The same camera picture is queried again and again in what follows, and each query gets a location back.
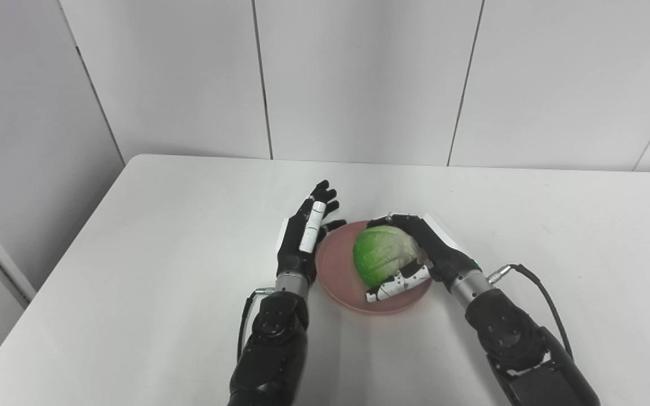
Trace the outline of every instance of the white table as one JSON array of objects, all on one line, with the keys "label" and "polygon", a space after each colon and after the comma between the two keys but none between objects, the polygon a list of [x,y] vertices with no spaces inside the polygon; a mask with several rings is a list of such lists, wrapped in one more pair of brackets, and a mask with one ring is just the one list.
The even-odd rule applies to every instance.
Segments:
[{"label": "white table", "polygon": [[[650,173],[144,155],[0,348],[0,406],[226,404],[244,298],[274,282],[282,218],[323,178],[338,217],[430,211],[486,272],[526,264],[603,404],[650,404]],[[556,332],[531,283],[500,287]],[[395,316],[317,283],[309,303],[296,404],[508,404],[442,285]]]}]

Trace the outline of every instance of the cable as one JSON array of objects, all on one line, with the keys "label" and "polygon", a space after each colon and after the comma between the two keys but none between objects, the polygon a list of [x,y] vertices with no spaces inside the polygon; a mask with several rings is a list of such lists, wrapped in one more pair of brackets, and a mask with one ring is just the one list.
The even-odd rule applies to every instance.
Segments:
[{"label": "cable", "polygon": [[240,355],[242,355],[242,340],[245,337],[245,327],[247,326],[247,319],[250,317],[250,308],[252,307],[253,301],[255,301],[255,295],[257,295],[257,290],[253,290],[250,294],[250,297],[245,300],[245,307],[242,309],[242,321],[240,321],[240,334],[237,338],[237,361],[240,361]]},{"label": "cable", "polygon": [[555,324],[558,326],[558,332],[560,332],[560,339],[563,341],[563,348],[565,349],[565,352],[568,353],[568,356],[573,359],[573,352],[570,349],[570,342],[568,341],[567,334],[565,334],[565,327],[563,327],[563,322],[560,321],[560,316],[558,316],[558,310],[555,308],[555,303],[553,303],[553,300],[550,298],[550,295],[541,283],[541,280],[538,279],[536,274],[531,272],[531,270],[524,267],[523,264],[509,264],[509,266],[524,277],[527,277],[529,280],[531,280],[531,282],[535,283],[538,289],[541,291],[543,297],[546,299],[546,302],[551,309],[551,313],[553,313],[553,319],[555,319]]}]

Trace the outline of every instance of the robotic finger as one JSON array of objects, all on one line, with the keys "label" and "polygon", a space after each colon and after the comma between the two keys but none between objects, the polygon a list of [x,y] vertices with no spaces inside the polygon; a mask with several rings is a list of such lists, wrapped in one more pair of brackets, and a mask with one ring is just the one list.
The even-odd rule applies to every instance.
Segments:
[{"label": "robotic finger", "polygon": [[380,285],[369,289],[366,292],[366,300],[370,303],[382,301],[391,298],[406,290],[410,290],[431,279],[430,268],[433,262],[426,259],[422,263],[418,259],[413,259],[402,269],[398,270],[395,275],[389,277]]},{"label": "robotic finger", "polygon": [[328,188],[330,188],[330,182],[323,180],[313,189],[310,197],[302,203],[305,208],[307,206],[310,208],[309,213],[307,213],[304,233],[298,247],[302,252],[312,254],[318,242],[323,218],[340,207],[340,203],[334,200],[337,196],[336,190]]}]

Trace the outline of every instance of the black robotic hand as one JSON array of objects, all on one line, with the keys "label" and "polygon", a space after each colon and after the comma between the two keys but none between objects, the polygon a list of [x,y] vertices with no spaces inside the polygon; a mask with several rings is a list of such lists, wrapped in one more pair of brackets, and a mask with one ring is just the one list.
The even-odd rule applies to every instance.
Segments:
[{"label": "black robotic hand", "polygon": [[279,276],[282,272],[296,272],[306,277],[309,285],[315,280],[315,247],[326,234],[346,223],[343,219],[336,219],[320,225],[323,218],[340,207],[340,203],[335,200],[336,196],[336,190],[330,189],[330,182],[323,180],[288,219],[278,251],[276,275]]},{"label": "black robotic hand", "polygon": [[327,180],[318,183],[287,219],[275,287],[270,288],[274,292],[262,300],[252,334],[238,356],[230,380],[229,406],[290,406],[295,400],[307,357],[306,299],[317,275],[315,248],[325,234],[345,225],[342,219],[321,225],[322,219],[340,206],[335,200],[337,192],[329,187]]},{"label": "black robotic hand", "polygon": [[[486,358],[513,406],[598,406],[593,388],[573,362],[560,317],[540,280],[523,265],[508,265],[486,278],[431,216],[389,215],[368,227],[395,226],[410,234],[426,252],[394,277],[366,293],[368,301],[384,300],[426,280],[442,282],[465,308],[465,319],[478,335]],[[514,269],[535,282],[544,293],[564,347],[531,316],[513,304],[493,284]]]},{"label": "black robotic hand", "polygon": [[412,289],[432,277],[451,288],[473,272],[482,274],[477,262],[468,257],[430,215],[387,215],[369,221],[368,228],[393,226],[415,239],[427,258],[413,260],[393,277],[366,293],[366,300],[379,301]]}]

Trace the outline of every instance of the pink plate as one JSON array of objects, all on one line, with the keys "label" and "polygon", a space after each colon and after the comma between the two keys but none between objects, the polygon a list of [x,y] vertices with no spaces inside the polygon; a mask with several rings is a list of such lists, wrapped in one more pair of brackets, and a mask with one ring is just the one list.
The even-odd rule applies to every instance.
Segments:
[{"label": "pink plate", "polygon": [[431,287],[431,280],[392,298],[366,301],[368,287],[353,264],[353,245],[367,221],[346,224],[325,237],[315,255],[318,280],[337,303],[364,314],[393,314],[413,306]]}]

